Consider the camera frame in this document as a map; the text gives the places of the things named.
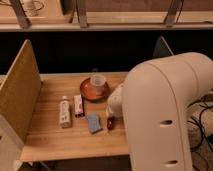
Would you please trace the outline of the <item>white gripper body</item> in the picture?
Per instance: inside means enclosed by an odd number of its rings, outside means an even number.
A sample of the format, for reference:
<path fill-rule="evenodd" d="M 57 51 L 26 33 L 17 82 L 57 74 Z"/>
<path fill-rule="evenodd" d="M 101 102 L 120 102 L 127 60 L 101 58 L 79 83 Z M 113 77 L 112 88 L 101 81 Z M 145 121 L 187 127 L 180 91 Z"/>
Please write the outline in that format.
<path fill-rule="evenodd" d="M 106 116 L 119 118 L 122 116 L 123 84 L 118 85 L 107 99 Z"/>

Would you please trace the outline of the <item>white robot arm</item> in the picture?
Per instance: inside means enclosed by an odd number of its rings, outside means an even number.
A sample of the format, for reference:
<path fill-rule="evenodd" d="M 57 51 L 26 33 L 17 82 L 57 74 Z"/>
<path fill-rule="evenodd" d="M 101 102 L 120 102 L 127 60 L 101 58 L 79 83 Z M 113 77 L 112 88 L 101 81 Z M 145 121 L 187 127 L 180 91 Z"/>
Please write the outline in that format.
<path fill-rule="evenodd" d="M 195 52 L 143 62 L 107 100 L 124 119 L 132 171 L 193 171 L 187 107 L 213 88 L 213 60 Z"/>

